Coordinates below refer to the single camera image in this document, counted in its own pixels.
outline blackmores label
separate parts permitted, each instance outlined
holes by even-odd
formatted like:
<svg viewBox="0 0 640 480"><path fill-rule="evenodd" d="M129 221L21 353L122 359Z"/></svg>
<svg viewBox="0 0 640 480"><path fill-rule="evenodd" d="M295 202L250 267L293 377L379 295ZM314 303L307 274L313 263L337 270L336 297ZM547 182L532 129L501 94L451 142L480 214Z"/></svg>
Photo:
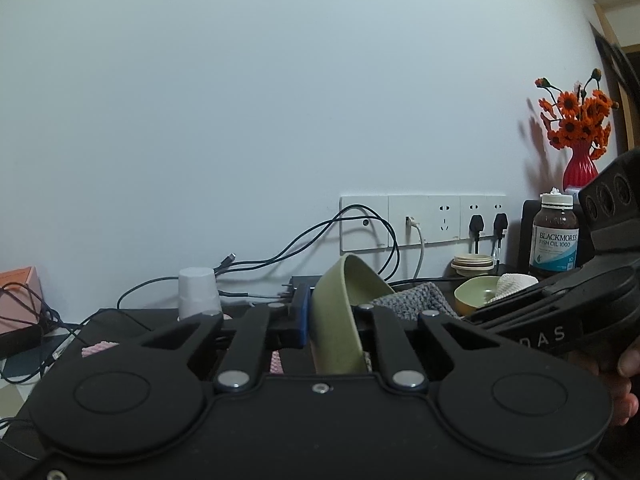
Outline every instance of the blackmores label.
<svg viewBox="0 0 640 480"><path fill-rule="evenodd" d="M575 267L578 229L533 226L529 263L538 269L561 272Z"/></svg>

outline gray knitted cloth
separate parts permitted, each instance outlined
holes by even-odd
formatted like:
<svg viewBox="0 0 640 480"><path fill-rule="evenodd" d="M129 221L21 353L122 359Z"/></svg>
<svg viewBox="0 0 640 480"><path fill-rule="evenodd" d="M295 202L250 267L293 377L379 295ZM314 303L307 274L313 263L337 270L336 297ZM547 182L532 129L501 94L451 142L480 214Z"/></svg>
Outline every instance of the gray knitted cloth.
<svg viewBox="0 0 640 480"><path fill-rule="evenodd" d="M371 303L390 308L400 319L416 320L423 310L437 310L441 314L460 319L460 316L447 303L440 289L431 282L377 298Z"/></svg>

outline pink cloth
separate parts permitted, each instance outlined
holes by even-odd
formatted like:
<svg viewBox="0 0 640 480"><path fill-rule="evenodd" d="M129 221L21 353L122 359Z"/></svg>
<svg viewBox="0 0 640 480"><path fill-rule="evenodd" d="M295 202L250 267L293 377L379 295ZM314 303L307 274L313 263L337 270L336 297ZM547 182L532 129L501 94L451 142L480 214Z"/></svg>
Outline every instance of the pink cloth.
<svg viewBox="0 0 640 480"><path fill-rule="evenodd" d="M225 319L231 319L231 316L225 314ZM112 348L116 346L118 343L113 343L110 341L100 341L95 345L87 346L82 349L82 357L88 357L89 355L97 354L98 352L102 352L107 348ZM283 374L282 370L282 362L280 361L280 353L278 351L271 352L271 365L269 368L269 372L272 374Z"/></svg>
<svg viewBox="0 0 640 480"><path fill-rule="evenodd" d="M86 346L82 349L82 357L89 357L89 355L97 354L98 352L102 352L107 348L112 348L116 346L118 343L112 343L110 341L100 341L95 345Z"/></svg>

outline black power plug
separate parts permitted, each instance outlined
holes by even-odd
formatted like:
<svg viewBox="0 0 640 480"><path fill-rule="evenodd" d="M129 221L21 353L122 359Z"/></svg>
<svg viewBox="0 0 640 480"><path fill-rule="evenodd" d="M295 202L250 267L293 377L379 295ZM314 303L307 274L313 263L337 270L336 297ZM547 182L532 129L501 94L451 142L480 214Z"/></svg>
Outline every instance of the black power plug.
<svg viewBox="0 0 640 480"><path fill-rule="evenodd" d="M484 220L482 220L482 215L473 215L471 217L471 222L469 222L469 231L474 236L474 240L476 242L476 254L478 254L478 243L480 241L480 233L484 230Z"/></svg>
<svg viewBox="0 0 640 480"><path fill-rule="evenodd" d="M509 226L507 215L505 213L498 213L494 219L494 236L498 240L498 250L495 257L495 272L498 273L498 266L500 265L500 249L502 248L502 239L504 238L504 230Z"/></svg>

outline white knitted cloth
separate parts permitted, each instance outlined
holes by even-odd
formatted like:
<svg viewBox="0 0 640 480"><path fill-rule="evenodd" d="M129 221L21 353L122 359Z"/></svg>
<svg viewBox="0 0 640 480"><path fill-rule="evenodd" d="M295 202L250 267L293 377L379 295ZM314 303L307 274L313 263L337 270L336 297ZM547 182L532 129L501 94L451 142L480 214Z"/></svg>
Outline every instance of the white knitted cloth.
<svg viewBox="0 0 640 480"><path fill-rule="evenodd" d="M489 303L501 300L511 294L515 294L523 288L535 285L537 282L538 280L536 278L529 276L528 274L503 274L498 279L495 289L495 297L490 300Z"/></svg>

